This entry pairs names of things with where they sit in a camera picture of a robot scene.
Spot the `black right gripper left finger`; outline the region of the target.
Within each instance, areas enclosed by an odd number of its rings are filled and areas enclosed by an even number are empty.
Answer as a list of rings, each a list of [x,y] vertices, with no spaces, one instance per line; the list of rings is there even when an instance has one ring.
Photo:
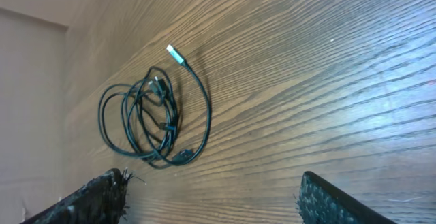
[[[118,224],[127,214],[127,169],[112,168],[22,224]]]

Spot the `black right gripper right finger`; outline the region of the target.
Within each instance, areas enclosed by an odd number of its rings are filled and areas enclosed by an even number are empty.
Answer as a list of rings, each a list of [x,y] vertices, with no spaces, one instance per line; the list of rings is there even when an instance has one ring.
[[[394,224],[312,171],[302,175],[296,203],[304,223]]]

